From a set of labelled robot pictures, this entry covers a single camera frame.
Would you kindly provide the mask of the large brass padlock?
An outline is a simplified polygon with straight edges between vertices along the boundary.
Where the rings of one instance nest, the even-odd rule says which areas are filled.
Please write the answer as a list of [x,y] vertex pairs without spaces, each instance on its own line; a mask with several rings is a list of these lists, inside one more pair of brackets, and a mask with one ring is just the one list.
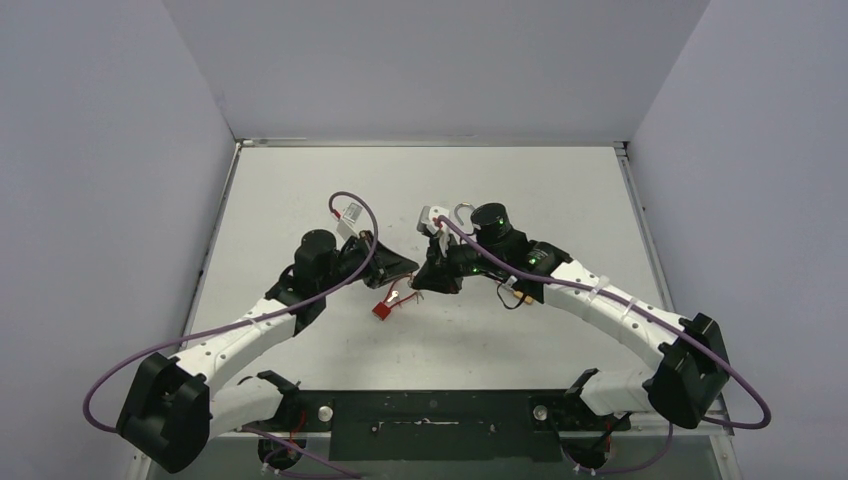
[[475,227],[471,222],[471,214],[474,212],[475,209],[476,207],[473,204],[468,202],[461,202],[457,204],[452,210],[452,220],[467,235],[474,234]]

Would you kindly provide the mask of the long-shackle brass padlock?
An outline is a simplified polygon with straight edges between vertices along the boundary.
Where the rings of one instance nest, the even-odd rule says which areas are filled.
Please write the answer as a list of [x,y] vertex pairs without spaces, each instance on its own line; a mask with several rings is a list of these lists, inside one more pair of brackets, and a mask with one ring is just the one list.
[[517,291],[517,290],[513,291],[512,295],[519,300],[520,304],[530,305],[534,302],[534,299],[532,297],[528,296],[527,294],[525,294],[523,292]]

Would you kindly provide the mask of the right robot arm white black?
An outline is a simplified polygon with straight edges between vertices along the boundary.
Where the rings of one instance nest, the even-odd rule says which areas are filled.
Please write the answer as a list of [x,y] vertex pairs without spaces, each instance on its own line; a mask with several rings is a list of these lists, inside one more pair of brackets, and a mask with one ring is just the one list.
[[515,229],[506,208],[473,211],[473,233],[447,220],[448,210],[422,208],[417,229],[429,240],[416,290],[457,294],[464,278],[485,276],[521,299],[579,317],[638,357],[626,371],[588,370],[565,402],[568,421],[588,429],[604,416],[655,412],[694,429],[729,380],[720,327],[699,313],[687,318],[646,303],[585,268],[562,249]]

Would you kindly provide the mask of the red cable padlock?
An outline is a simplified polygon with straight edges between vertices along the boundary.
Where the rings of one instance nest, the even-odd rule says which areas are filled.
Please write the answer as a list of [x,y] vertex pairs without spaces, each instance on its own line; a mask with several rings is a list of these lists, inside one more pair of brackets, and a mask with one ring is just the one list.
[[378,320],[385,321],[395,310],[404,305],[410,302],[420,302],[423,295],[419,290],[413,289],[414,279],[414,274],[407,274],[391,282],[383,299],[372,308],[372,314]]

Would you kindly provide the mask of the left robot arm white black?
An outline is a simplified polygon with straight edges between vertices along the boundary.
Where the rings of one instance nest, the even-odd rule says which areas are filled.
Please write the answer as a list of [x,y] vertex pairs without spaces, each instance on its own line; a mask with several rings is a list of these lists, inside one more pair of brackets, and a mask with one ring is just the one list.
[[294,338],[325,309],[329,291],[361,281],[377,289],[418,263],[375,241],[369,231],[339,245],[312,230],[293,263],[252,314],[170,357],[152,353],[139,365],[119,414],[117,433],[169,473],[189,466],[215,437],[263,421],[282,431],[297,420],[296,386],[266,371],[227,383],[270,348]]

